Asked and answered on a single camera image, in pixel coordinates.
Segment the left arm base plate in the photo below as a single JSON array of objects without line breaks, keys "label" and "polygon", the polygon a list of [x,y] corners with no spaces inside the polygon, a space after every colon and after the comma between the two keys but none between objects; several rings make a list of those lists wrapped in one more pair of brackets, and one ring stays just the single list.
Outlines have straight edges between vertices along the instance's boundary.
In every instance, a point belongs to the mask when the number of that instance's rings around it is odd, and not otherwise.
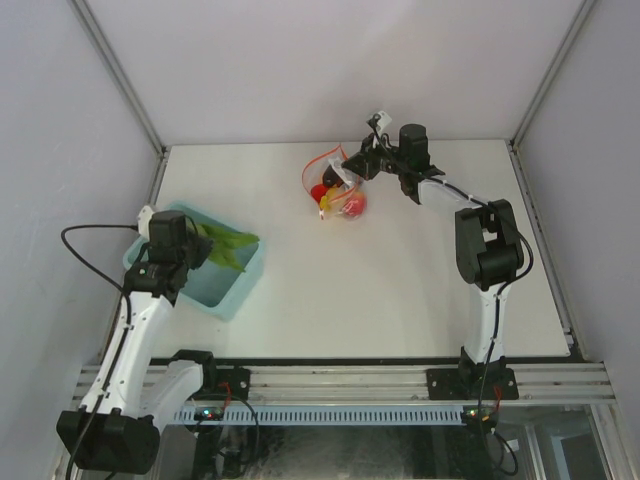
[{"label": "left arm base plate", "polygon": [[238,397],[247,400],[251,386],[251,371],[235,366],[219,368],[206,374],[202,387],[193,395],[196,400]]}]

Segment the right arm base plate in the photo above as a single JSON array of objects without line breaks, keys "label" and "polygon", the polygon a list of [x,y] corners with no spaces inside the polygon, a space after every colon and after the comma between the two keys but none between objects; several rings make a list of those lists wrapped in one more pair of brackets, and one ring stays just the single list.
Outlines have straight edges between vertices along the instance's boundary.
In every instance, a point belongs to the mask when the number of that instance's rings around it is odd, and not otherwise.
[{"label": "right arm base plate", "polygon": [[426,385],[431,400],[518,400],[520,398],[515,373],[511,368],[490,372],[486,380],[464,380],[457,369],[426,370]]}]

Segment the clear zip top bag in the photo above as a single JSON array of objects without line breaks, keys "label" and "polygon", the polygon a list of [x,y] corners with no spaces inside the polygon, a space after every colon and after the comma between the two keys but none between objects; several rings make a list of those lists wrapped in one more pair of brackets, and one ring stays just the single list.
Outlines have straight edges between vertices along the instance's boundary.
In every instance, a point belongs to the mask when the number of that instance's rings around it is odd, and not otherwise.
[{"label": "clear zip top bag", "polygon": [[343,168],[348,159],[341,144],[310,160],[302,170],[301,182],[315,202],[321,220],[341,216],[360,217],[367,207],[364,180]]}]

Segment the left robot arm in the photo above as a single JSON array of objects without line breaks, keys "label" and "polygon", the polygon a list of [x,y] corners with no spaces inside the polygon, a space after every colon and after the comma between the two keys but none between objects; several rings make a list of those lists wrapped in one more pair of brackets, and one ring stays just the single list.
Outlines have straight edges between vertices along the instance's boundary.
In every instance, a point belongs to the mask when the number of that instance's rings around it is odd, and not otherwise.
[{"label": "left robot arm", "polygon": [[206,400],[219,387],[214,356],[182,349],[162,378],[143,389],[156,337],[171,317],[188,274],[201,267],[213,243],[179,210],[144,207],[133,230],[145,242],[117,285],[120,306],[100,369],[74,410],[63,411],[56,431],[74,469],[144,475],[158,455],[161,435],[192,395]]}]

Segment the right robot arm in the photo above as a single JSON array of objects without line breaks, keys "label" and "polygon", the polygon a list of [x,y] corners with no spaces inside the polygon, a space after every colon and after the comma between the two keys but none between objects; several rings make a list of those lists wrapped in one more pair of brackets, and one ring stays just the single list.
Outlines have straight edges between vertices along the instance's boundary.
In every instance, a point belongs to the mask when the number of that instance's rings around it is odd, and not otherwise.
[{"label": "right robot arm", "polygon": [[461,391],[480,399],[492,391],[490,369],[504,358],[503,323],[511,286],[529,274],[534,263],[531,245],[517,227],[511,203],[487,201],[457,186],[431,162],[427,129],[406,124],[393,145],[384,132],[382,116],[374,114],[372,130],[360,150],[342,168],[369,181],[379,173],[395,175],[403,194],[420,206],[440,203],[455,209],[454,254],[462,280],[475,292],[469,335],[460,358]]}]

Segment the fake green vegetable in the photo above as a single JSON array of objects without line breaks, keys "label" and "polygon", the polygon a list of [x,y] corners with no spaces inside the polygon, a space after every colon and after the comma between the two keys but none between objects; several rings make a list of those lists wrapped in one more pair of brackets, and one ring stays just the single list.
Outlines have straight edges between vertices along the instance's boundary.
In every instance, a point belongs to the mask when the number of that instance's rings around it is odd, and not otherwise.
[{"label": "fake green vegetable", "polygon": [[259,237],[253,233],[237,232],[224,226],[197,224],[197,232],[212,241],[207,259],[221,268],[244,272],[245,267],[238,260],[236,251],[256,245]]}]

